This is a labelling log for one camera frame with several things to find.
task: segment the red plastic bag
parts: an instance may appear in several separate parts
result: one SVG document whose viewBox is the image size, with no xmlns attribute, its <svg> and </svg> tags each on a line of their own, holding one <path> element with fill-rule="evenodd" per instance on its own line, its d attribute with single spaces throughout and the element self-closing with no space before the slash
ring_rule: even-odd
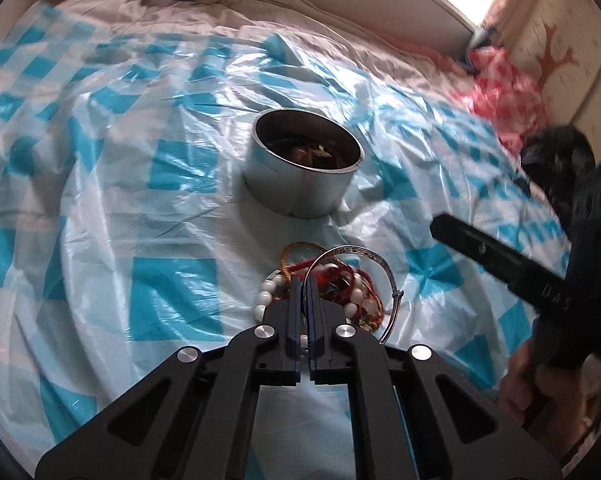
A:
<svg viewBox="0 0 601 480">
<path fill-rule="evenodd" d="M 547 105 L 540 86 L 509 61 L 504 48 L 472 50 L 469 60 L 479 71 L 474 90 L 457 98 L 472 113 L 491 121 L 503 146 L 518 156 L 524 137 L 547 127 Z"/>
</svg>

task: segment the black bag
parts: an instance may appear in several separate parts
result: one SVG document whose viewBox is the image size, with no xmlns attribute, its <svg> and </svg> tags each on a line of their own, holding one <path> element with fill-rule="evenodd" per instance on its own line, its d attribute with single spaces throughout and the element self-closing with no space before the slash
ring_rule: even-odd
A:
<svg viewBox="0 0 601 480">
<path fill-rule="evenodd" d="M 540 130 L 525 140 L 520 163 L 545 192 L 567 232 L 575 182 L 596 167 L 587 137 L 571 125 Z"/>
</svg>

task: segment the white bead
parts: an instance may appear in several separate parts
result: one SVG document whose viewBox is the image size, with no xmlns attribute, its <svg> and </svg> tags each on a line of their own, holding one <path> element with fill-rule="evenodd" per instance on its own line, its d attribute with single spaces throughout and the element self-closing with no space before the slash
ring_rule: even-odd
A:
<svg viewBox="0 0 601 480">
<path fill-rule="evenodd" d="M 368 314 L 376 314 L 378 312 L 378 303 L 376 303 L 376 300 L 372 300 L 372 298 L 367 298 L 360 306 L 362 306 Z"/>
<path fill-rule="evenodd" d="M 264 316 L 264 309 L 266 307 L 264 305 L 256 305 L 256 308 L 254 309 L 254 317 L 256 318 L 258 323 L 262 323 L 263 322 L 263 316 Z"/>
<path fill-rule="evenodd" d="M 276 292 L 276 284 L 272 280 L 264 280 L 263 285 L 261 286 L 261 288 L 265 292 L 270 292 L 271 294 L 273 294 L 274 292 Z"/>
<path fill-rule="evenodd" d="M 354 317 L 358 312 L 358 305 L 354 303 L 347 303 L 344 306 L 344 317 Z"/>
<path fill-rule="evenodd" d="M 285 277 L 282 274 L 276 274 L 272 280 L 276 286 L 283 286 L 285 283 L 287 283 L 287 280 L 285 280 Z"/>
<path fill-rule="evenodd" d="M 274 299 L 274 297 L 272 296 L 272 294 L 270 292 L 267 292 L 266 290 L 263 290 L 261 292 L 261 295 L 258 296 L 258 303 L 264 306 L 268 306 L 272 300 Z"/>
<path fill-rule="evenodd" d="M 365 299 L 365 294 L 363 293 L 362 290 L 360 290 L 360 288 L 354 288 L 354 290 L 351 291 L 351 296 L 349 297 L 349 301 L 351 301 L 352 303 L 360 304 L 360 302 L 364 299 Z"/>
</svg>

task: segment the triangular cutout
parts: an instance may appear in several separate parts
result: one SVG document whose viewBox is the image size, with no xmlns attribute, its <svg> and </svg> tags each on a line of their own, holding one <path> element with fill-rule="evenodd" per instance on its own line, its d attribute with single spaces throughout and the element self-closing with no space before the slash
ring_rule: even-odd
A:
<svg viewBox="0 0 601 480">
<path fill-rule="evenodd" d="M 109 423 L 107 431 L 132 446 L 140 446 L 149 433 L 149 428 L 151 428 L 170 386 L 169 379 L 160 381 L 137 402 L 114 418 Z"/>
<path fill-rule="evenodd" d="M 496 430 L 493 418 L 450 378 L 439 375 L 436 384 L 463 444 L 471 444 Z"/>
</svg>

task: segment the blue and white checkered tablecloth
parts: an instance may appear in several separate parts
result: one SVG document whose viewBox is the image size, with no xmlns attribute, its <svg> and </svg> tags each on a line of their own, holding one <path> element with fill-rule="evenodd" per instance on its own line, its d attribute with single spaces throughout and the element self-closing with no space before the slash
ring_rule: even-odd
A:
<svg viewBox="0 0 601 480">
<path fill-rule="evenodd" d="M 365 149 L 328 218 L 245 190 L 252 123 L 277 107 L 324 114 Z M 0 44 L 1 438 L 32 472 L 178 347 L 252 326 L 297 240 L 382 254 L 406 292 L 391 344 L 425 342 L 493 389 L 533 313 L 428 225 L 449 211 L 564 272 L 557 219 L 515 177 L 485 121 L 280 36 L 116 36 L 33 6 Z M 266 388 L 248 478 L 353 476 L 347 409 L 344 388 Z"/>
</svg>

